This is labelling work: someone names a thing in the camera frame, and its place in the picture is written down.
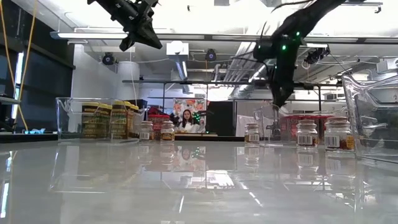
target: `spice jar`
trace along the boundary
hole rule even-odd
[[[248,123],[247,125],[245,125],[244,142],[246,144],[259,144],[259,124]]]
[[[141,123],[139,139],[141,141],[150,141],[154,139],[154,125],[151,121],[143,121]]]
[[[347,117],[328,118],[325,131],[325,149],[353,151],[354,136]]]
[[[297,147],[301,149],[313,149],[318,146],[317,125],[312,119],[298,121]]]
[[[174,124],[171,121],[164,121],[160,130],[161,141],[174,141]]]

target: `poster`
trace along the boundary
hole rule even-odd
[[[199,111],[206,110],[206,100],[174,99],[174,125],[178,133],[205,133],[206,117],[198,116]],[[192,122],[184,122],[184,112],[189,111]]]

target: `wall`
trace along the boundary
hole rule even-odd
[[[73,63],[76,69],[73,71],[72,97],[116,97],[118,75],[86,54],[80,44],[75,46]]]

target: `ceiling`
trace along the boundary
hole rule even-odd
[[[26,11],[32,12],[34,0],[13,1]],[[267,6],[275,1],[264,0],[239,0],[225,7],[214,6],[214,0],[163,0],[159,2],[161,6],[154,9],[154,27],[159,30],[155,31],[164,32],[166,30],[167,32],[186,34],[248,34],[250,30],[254,30],[251,34],[255,34],[264,21],[253,15],[264,15],[264,20],[269,19],[280,23],[286,15],[295,10],[294,8],[279,9],[269,15],[271,9]],[[398,18],[395,16],[395,6],[398,6],[398,2],[384,0],[383,3],[382,12],[379,14],[374,13],[374,7],[339,7],[322,19],[310,35],[395,37],[398,35]],[[41,21],[61,32],[71,32],[76,27],[121,27],[117,22],[112,22],[109,19],[109,14],[97,3],[88,6],[86,1],[82,0],[39,0],[37,9],[39,12],[37,17]],[[99,60],[104,52],[93,52],[93,47],[108,46],[117,49],[119,43],[120,40],[91,40],[85,49],[92,57]],[[164,47],[160,50],[136,44],[131,54],[129,51],[122,53],[115,50],[114,55],[119,61],[130,60],[130,55],[131,59],[137,62],[162,60],[167,58],[165,49],[167,41],[162,41],[162,43]],[[215,49],[218,54],[217,60],[225,61],[236,54],[240,46],[239,42],[190,41],[188,43],[189,49],[193,50],[191,51],[191,60],[187,63],[188,69],[205,69],[203,52],[208,49]],[[377,62],[377,57],[398,57],[398,45],[331,44],[330,48],[335,58],[327,57],[322,60],[322,63],[332,63],[330,65],[312,65],[306,70],[302,68],[303,56],[299,57],[295,80],[319,82],[331,75],[336,75],[343,70],[340,65],[336,64],[336,60],[352,62],[357,61],[360,56],[362,61]],[[311,49],[302,49],[303,55],[306,55],[308,51]],[[207,68],[214,68],[215,65],[216,63],[208,63]],[[355,70],[358,71],[375,67],[371,63],[344,63],[343,66],[344,69],[355,67]],[[144,77],[164,75],[164,79],[168,79],[172,69],[176,69],[175,63],[172,61],[141,63],[141,75]],[[244,79],[248,79],[253,73],[247,71]]]

